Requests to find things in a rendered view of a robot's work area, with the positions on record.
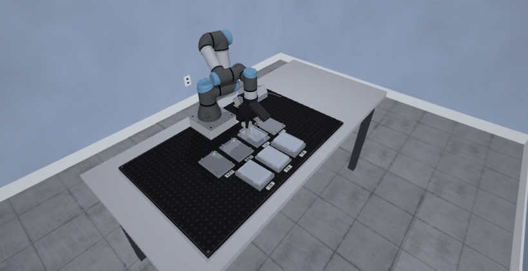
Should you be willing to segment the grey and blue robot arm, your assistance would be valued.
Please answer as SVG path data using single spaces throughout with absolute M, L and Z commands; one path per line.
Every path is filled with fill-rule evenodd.
M 228 30 L 205 33 L 199 40 L 198 49 L 211 70 L 210 78 L 202 79 L 197 83 L 200 102 L 198 118 L 203 122 L 214 122 L 221 117 L 222 112 L 216 97 L 238 91 L 239 79 L 243 82 L 244 97 L 249 100 L 257 97 L 257 70 L 246 68 L 238 62 L 231 67 L 230 44 L 232 44 L 232 35 Z M 262 122 L 270 118 L 270 114 L 258 101 L 250 102 L 248 106 Z

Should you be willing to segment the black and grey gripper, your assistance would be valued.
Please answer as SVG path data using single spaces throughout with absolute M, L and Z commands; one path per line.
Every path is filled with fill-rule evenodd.
M 243 103 L 241 103 L 239 107 L 239 115 L 242 117 L 246 117 L 245 121 L 241 123 L 241 125 L 245 128 L 247 137 L 250 135 L 250 127 L 252 125 L 251 119 L 255 120 L 258 123 L 258 128 L 260 128 L 261 125 L 261 119 L 251 110 L 251 108 L 248 106 L 250 102 L 255 102 L 258 99 L 258 95 L 255 99 L 249 100 L 244 97 L 244 93 L 240 94 L 241 97 L 243 97 Z

